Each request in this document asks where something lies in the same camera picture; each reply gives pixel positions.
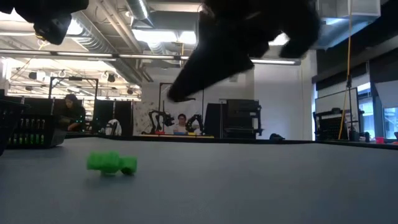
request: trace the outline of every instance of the dark hair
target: dark hair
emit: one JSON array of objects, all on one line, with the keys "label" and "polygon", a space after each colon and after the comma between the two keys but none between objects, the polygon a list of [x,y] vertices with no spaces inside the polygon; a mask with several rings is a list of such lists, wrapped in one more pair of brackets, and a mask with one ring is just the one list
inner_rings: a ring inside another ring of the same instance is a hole
[{"label": "dark hair", "polygon": [[185,120],[187,119],[187,117],[185,116],[185,114],[179,114],[179,115],[178,115],[178,119],[180,119],[180,117],[184,117]]},{"label": "dark hair", "polygon": [[68,94],[65,96],[65,99],[68,99],[73,102],[73,107],[79,106],[79,102],[75,94]]}]

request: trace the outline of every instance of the person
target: person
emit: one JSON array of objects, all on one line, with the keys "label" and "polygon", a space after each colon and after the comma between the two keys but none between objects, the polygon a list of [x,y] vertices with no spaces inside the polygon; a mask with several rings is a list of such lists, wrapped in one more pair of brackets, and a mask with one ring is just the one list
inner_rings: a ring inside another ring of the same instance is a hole
[{"label": "person", "polygon": [[178,124],[174,127],[174,134],[175,133],[187,133],[187,129],[185,125],[187,124],[187,117],[185,114],[179,114],[178,116]]},{"label": "person", "polygon": [[86,117],[86,109],[79,104],[74,94],[68,94],[65,97],[65,106],[65,111],[62,115],[72,119],[68,126],[68,131],[82,130]]},{"label": "person", "polygon": [[268,42],[284,33],[280,58],[302,58],[318,40],[321,20],[312,0],[202,0],[198,43],[167,96],[174,102],[254,67]]}]

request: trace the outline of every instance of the yellow rope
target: yellow rope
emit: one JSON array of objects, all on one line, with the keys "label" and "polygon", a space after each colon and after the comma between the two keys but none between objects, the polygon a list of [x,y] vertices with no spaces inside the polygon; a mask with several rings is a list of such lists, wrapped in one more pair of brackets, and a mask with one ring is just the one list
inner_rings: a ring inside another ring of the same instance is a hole
[{"label": "yellow rope", "polygon": [[[349,7],[349,37],[348,37],[348,59],[347,59],[347,81],[349,80],[349,70],[350,70],[350,63],[351,63],[351,35],[352,35],[352,26],[353,26],[353,0],[350,0],[350,7]],[[346,112],[346,99],[347,99],[347,90],[348,87],[346,87],[345,93],[344,93],[344,105],[343,105],[343,112],[341,114],[341,121],[340,121],[340,132],[338,134],[338,139],[341,139],[341,134],[343,132],[343,123],[344,123],[344,117],[345,117],[345,112]]]}]

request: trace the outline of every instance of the green plastic object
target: green plastic object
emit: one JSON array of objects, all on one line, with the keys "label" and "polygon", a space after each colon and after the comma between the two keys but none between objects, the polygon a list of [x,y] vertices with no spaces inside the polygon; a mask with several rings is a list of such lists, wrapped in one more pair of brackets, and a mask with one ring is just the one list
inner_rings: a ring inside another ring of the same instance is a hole
[{"label": "green plastic object", "polygon": [[117,152],[92,152],[87,158],[87,169],[99,170],[105,175],[113,175],[119,170],[124,175],[133,175],[137,171],[137,158],[120,158]]}]

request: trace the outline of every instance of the plastic basket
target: plastic basket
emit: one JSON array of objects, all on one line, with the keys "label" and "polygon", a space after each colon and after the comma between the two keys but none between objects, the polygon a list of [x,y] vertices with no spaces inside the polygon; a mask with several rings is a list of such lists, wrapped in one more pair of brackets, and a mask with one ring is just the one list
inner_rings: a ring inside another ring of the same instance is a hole
[{"label": "plastic basket", "polygon": [[0,156],[4,152],[23,110],[27,107],[20,103],[0,100]]},{"label": "plastic basket", "polygon": [[63,143],[70,119],[63,116],[22,114],[8,139],[8,149],[50,148]]}]

